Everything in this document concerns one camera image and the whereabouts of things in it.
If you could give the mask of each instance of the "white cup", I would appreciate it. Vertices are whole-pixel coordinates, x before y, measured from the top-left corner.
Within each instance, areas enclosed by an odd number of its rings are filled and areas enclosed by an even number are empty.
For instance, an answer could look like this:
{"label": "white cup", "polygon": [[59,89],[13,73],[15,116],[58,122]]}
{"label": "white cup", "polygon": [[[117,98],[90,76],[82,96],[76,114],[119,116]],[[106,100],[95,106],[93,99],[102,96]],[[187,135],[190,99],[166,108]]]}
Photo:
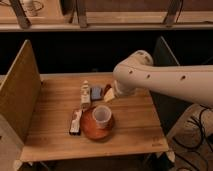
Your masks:
{"label": "white cup", "polygon": [[92,117],[95,120],[97,127],[99,129],[104,129],[107,127],[112,117],[112,112],[109,107],[105,105],[99,105],[93,110]]}

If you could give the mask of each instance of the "cable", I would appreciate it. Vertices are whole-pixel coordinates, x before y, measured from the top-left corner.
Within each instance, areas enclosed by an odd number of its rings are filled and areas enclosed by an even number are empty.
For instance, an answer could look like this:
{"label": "cable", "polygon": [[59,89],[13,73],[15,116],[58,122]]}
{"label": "cable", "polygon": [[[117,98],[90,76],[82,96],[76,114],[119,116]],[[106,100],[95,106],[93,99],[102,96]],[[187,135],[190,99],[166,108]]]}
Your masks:
{"label": "cable", "polygon": [[209,108],[205,108],[205,109],[203,109],[203,110],[200,112],[200,114],[199,114],[199,124],[202,125],[202,127],[203,127],[204,139],[206,140],[207,145],[209,146],[210,150],[211,150],[212,153],[213,153],[213,148],[212,148],[211,144],[209,143],[208,138],[206,137],[206,130],[205,130],[205,127],[204,127],[203,124],[202,124],[202,115],[203,115],[203,113],[204,113],[206,110],[208,110],[208,109],[209,109]]}
{"label": "cable", "polygon": [[198,153],[197,151],[189,151],[191,153],[195,153],[197,154],[205,163],[206,163],[206,171],[209,170],[209,163],[208,161],[205,159],[205,157],[203,157],[200,153]]}
{"label": "cable", "polygon": [[183,3],[184,3],[184,0],[181,0],[180,10],[179,10],[178,16],[177,16],[176,21],[175,21],[176,23],[178,22],[178,19],[179,19],[179,17],[180,17],[180,14],[181,14],[181,12],[182,12],[182,10],[183,10]]}
{"label": "cable", "polygon": [[[193,121],[188,120],[187,122],[198,126],[199,122],[196,121],[196,120],[194,122]],[[179,146],[181,146],[181,147],[183,147],[183,148],[185,148],[187,150],[196,150],[196,149],[198,149],[202,145],[203,140],[204,140],[203,131],[202,131],[200,126],[198,126],[198,127],[199,127],[199,132],[200,132],[200,141],[198,142],[198,144],[196,144],[194,146],[187,146],[187,145],[184,145],[183,143],[180,143],[180,141],[178,141],[177,138],[175,138],[175,137],[173,138],[173,140],[175,141],[176,144],[178,144]]]}
{"label": "cable", "polygon": [[193,167],[196,171],[200,171],[194,164],[192,164],[191,162],[189,162],[188,160],[186,160],[184,157],[182,157],[181,155],[175,153],[175,155],[177,157],[179,157],[181,160],[183,160],[184,162],[186,162],[187,164],[189,164],[191,167]]}

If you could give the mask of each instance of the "dark background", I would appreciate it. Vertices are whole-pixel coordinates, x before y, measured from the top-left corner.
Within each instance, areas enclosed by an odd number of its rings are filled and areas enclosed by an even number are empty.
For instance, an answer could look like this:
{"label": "dark background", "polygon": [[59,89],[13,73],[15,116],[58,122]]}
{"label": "dark background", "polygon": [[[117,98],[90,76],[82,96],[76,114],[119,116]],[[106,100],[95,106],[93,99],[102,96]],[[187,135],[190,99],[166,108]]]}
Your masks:
{"label": "dark background", "polygon": [[68,73],[112,71],[138,49],[152,54],[159,36],[181,65],[213,57],[212,30],[0,33],[0,74],[6,74],[25,39],[32,42],[40,73]]}

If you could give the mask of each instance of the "black object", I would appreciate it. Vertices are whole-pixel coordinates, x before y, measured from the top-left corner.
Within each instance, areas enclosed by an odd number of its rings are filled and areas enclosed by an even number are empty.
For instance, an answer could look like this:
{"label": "black object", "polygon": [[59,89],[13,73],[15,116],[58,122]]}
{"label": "black object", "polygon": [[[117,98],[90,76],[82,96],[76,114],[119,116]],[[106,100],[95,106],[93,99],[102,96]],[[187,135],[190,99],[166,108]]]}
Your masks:
{"label": "black object", "polygon": [[207,137],[208,141],[213,144],[213,134]]}

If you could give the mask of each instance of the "wooden panel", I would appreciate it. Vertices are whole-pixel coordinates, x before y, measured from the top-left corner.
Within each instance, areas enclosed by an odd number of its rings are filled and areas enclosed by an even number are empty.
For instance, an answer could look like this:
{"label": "wooden panel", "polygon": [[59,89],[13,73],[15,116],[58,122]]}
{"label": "wooden panel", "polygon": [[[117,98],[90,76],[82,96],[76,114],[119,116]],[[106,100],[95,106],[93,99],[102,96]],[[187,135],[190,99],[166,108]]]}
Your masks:
{"label": "wooden panel", "polygon": [[[70,136],[74,109],[80,107],[80,86],[84,80],[104,87],[111,74],[65,76],[43,80],[21,160],[44,161],[95,156],[150,153],[168,150],[152,99],[147,90],[115,99],[108,105],[115,126],[108,141],[94,142]],[[93,105],[105,104],[103,101]]]}
{"label": "wooden panel", "polygon": [[0,126],[14,141],[15,134],[25,141],[40,85],[31,43],[27,40],[0,87]]}

